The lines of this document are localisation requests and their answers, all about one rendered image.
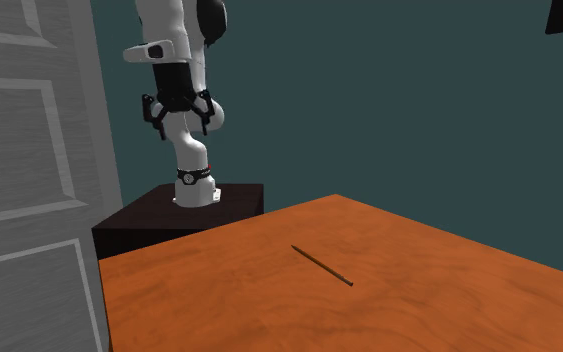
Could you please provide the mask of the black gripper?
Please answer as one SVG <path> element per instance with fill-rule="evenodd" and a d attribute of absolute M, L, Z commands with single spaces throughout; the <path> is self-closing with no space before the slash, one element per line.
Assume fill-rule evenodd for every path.
<path fill-rule="evenodd" d="M 160 138 L 166 140 L 163 120 L 169 112 L 193 111 L 200 119 L 204 136 L 208 135 L 207 126 L 211 117 L 215 115 L 212 97 L 207 89 L 196 94 L 191 77 L 190 66 L 187 62 L 154 64 L 153 73 L 157 88 L 155 97 L 149 94 L 141 96 L 143 120 L 152 125 L 159 132 Z M 196 97 L 205 101 L 206 110 L 201 110 L 196 104 Z M 161 105 L 160 111 L 153 115 L 152 104 Z"/>

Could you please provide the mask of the dark robot stand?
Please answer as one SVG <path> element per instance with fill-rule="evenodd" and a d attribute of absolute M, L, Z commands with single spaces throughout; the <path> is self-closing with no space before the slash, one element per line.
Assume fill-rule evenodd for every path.
<path fill-rule="evenodd" d="M 199 208 L 173 202 L 174 185 L 153 188 L 92 228 L 102 260 L 264 213 L 262 184 L 221 184 L 221 201 Z"/>

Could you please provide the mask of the grey panelled door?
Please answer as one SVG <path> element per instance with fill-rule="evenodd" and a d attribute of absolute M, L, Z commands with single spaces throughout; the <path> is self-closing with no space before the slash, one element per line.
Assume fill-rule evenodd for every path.
<path fill-rule="evenodd" d="M 108 352 L 92 228 L 120 209 L 90 0 L 0 0 L 0 352 Z"/>

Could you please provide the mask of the brown pencil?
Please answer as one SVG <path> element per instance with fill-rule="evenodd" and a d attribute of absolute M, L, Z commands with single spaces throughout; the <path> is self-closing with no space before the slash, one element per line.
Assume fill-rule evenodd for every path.
<path fill-rule="evenodd" d="M 332 269 L 331 267 L 327 266 L 326 264 L 324 264 L 323 262 L 321 262 L 320 260 L 318 260 L 317 258 L 312 256 L 311 254 L 305 252 L 301 248 L 299 248 L 295 245 L 291 245 L 291 248 L 294 249 L 299 254 L 301 254 L 306 259 L 308 259 L 309 261 L 311 261 L 314 264 L 316 264 L 317 266 L 321 267 L 323 270 L 327 271 L 329 274 L 333 275 L 334 277 L 336 277 L 337 279 L 339 279 L 340 281 L 345 283 L 346 285 L 348 285 L 350 287 L 352 287 L 354 285 L 354 282 L 352 282 L 351 280 L 349 280 L 348 278 L 346 278 L 345 276 L 343 276 L 341 273 L 337 272 L 336 270 Z"/>

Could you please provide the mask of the orange wooden table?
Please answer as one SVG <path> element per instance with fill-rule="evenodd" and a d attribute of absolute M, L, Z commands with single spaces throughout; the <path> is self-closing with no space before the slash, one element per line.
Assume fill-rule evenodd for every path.
<path fill-rule="evenodd" d="M 114 352 L 563 352 L 563 272 L 340 195 L 100 272 Z"/>

